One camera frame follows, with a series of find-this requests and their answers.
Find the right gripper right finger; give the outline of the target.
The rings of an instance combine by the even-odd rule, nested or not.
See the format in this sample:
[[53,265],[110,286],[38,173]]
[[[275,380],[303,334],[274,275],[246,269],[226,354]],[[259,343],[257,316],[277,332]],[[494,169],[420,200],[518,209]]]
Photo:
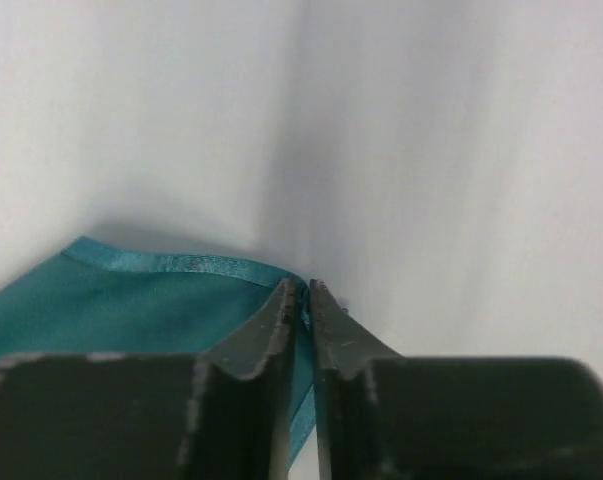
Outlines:
[[324,479],[603,479],[603,383],[559,357],[414,357],[309,287]]

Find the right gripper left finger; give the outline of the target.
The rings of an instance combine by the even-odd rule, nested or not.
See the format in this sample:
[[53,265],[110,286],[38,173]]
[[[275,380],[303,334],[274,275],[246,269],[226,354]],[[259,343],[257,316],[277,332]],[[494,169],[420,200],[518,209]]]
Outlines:
[[284,479],[297,284],[201,353],[0,359],[0,479]]

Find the teal satin napkin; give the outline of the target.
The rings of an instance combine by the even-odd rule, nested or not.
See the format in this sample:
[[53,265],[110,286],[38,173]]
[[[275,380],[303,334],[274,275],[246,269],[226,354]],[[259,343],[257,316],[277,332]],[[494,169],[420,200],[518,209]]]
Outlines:
[[287,467],[315,424],[307,284],[243,259],[119,250],[82,238],[0,291],[0,359],[20,353],[201,353],[297,284]]

